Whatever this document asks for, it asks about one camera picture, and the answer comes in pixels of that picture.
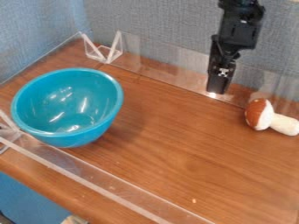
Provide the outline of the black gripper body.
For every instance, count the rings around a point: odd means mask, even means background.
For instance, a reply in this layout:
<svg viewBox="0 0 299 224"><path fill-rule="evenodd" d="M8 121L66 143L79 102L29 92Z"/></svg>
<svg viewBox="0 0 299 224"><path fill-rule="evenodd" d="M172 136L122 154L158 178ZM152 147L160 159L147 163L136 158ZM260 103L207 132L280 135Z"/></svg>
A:
<svg viewBox="0 0 299 224"><path fill-rule="evenodd" d="M262 29L266 8L262 5L222 5L219 32L211 36L212 56L219 63L230 63L239 51L254 50Z"/></svg>

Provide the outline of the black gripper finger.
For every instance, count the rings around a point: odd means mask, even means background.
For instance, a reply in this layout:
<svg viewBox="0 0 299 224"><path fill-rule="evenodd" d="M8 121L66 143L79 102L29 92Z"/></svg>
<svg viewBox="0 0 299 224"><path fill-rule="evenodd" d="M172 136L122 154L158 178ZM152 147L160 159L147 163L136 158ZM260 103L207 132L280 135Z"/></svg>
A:
<svg viewBox="0 0 299 224"><path fill-rule="evenodd" d="M216 58L210 58L207 91L224 95L230 87L232 76L236 70L236 63L230 62L226 66Z"/></svg>

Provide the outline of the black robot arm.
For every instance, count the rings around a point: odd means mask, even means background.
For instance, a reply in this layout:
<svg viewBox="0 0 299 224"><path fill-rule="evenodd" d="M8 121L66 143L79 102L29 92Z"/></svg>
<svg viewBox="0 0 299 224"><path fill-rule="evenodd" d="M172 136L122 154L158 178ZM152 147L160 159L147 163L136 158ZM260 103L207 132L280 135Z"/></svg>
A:
<svg viewBox="0 0 299 224"><path fill-rule="evenodd" d="M242 50L254 50L266 8L258 0L219 0L219 32L211 36L207 91L224 95Z"/></svg>

